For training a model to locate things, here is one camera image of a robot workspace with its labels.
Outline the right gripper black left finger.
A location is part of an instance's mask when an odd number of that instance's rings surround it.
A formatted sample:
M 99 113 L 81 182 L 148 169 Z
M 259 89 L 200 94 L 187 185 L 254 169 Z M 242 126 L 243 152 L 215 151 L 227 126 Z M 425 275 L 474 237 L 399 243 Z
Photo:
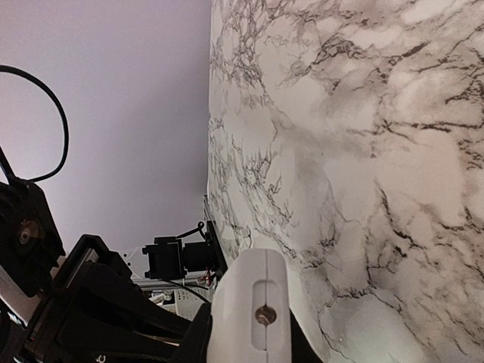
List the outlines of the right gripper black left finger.
M 211 304 L 203 303 L 191 322 L 181 344 L 173 355 L 173 363 L 207 363 L 207 348 L 212 332 Z

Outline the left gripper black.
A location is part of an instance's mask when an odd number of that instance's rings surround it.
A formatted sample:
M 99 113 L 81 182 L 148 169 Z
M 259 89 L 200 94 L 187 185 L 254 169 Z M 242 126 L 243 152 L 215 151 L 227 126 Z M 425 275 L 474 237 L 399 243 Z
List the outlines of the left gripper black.
M 26 330 L 22 362 L 168 362 L 190 321 L 160 308 L 102 239 L 66 254 L 45 195 L 30 181 L 1 185 L 1 343 Z

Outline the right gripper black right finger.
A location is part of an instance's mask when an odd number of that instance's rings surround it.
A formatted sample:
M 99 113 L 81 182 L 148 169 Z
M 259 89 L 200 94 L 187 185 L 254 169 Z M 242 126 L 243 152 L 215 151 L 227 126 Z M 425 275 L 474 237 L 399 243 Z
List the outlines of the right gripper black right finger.
M 290 335 L 292 363 L 323 363 L 303 333 L 292 311 L 290 311 Z

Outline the white remote control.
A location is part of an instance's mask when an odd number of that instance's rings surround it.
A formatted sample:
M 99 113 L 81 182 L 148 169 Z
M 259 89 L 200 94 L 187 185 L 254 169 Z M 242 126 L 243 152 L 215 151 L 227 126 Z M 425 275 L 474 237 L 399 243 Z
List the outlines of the white remote control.
M 229 265 L 211 306 L 208 362 L 290 362 L 287 267 L 268 249 L 244 250 Z

